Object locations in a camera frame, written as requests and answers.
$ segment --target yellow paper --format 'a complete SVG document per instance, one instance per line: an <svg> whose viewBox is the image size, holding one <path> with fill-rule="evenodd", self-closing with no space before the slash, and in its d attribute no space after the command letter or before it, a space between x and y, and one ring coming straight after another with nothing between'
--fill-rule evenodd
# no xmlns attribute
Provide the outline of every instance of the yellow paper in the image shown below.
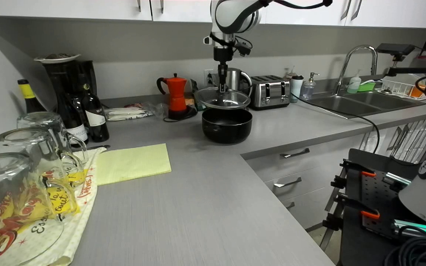
<svg viewBox="0 0 426 266"><path fill-rule="evenodd" d="M116 183L153 175L170 173L167 147L152 145L131 149L108 151L96 160L96 183Z"/></svg>

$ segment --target stainless steel sink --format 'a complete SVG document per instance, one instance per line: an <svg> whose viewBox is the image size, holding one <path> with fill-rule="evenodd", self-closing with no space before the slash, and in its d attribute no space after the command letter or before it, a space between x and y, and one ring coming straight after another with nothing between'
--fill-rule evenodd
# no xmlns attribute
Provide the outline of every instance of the stainless steel sink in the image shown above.
<svg viewBox="0 0 426 266"><path fill-rule="evenodd" d="M420 101L402 99L383 93L313 96L306 102L344 117L365 117L424 105L424 102Z"/></svg>

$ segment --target floor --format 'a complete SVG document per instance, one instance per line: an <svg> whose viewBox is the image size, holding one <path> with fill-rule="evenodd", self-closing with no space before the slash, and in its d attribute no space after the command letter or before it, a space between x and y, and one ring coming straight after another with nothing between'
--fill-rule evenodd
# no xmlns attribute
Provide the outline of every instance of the floor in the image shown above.
<svg viewBox="0 0 426 266"><path fill-rule="evenodd" d="M313 231L309 231L307 234L313 238L313 241L319 246L321 238L325 232L325 228L318 228ZM335 265L340 259L340 243L341 243L341 231L332 232L331 241L328 249L325 250L326 256L331 259L331 262Z"/></svg>

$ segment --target glass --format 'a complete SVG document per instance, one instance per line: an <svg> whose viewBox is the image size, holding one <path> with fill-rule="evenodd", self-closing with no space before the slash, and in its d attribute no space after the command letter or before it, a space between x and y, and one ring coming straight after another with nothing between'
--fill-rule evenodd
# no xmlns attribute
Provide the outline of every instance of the glass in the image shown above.
<svg viewBox="0 0 426 266"><path fill-rule="evenodd" d="M77 145L81 149L81 164L85 163L85 145L82 141L68 133L63 127L62 117L54 113L29 113L17 120L17 129L42 127L50 133L56 145L56 151L71 152L69 145Z"/></svg>
<svg viewBox="0 0 426 266"><path fill-rule="evenodd" d="M41 179L66 179L71 185L84 182L79 160L69 151L57 151L53 138L42 127L28 127L0 135L0 152L23 152L41 172Z"/></svg>
<svg viewBox="0 0 426 266"><path fill-rule="evenodd" d="M42 183L23 154L0 154L0 256L28 225L50 216Z"/></svg>

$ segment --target faucet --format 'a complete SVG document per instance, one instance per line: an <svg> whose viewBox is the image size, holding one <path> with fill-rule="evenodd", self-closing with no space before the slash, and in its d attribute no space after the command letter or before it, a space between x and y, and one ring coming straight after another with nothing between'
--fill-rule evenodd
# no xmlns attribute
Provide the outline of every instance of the faucet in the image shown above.
<svg viewBox="0 0 426 266"><path fill-rule="evenodd" d="M347 64L349 64L349 59L350 56L358 52L358 50L368 50L371 52L372 55L372 64L371 64L371 76L375 76L377 74L377 52L372 46L356 46L353 49L350 49L346 55L346 59L344 59L344 65L341 68L341 73L340 73L340 77L337 80L337 86L335 86L335 95L338 95L338 92L343 89L343 79L344 79L344 74L346 74L346 70L347 70Z"/></svg>

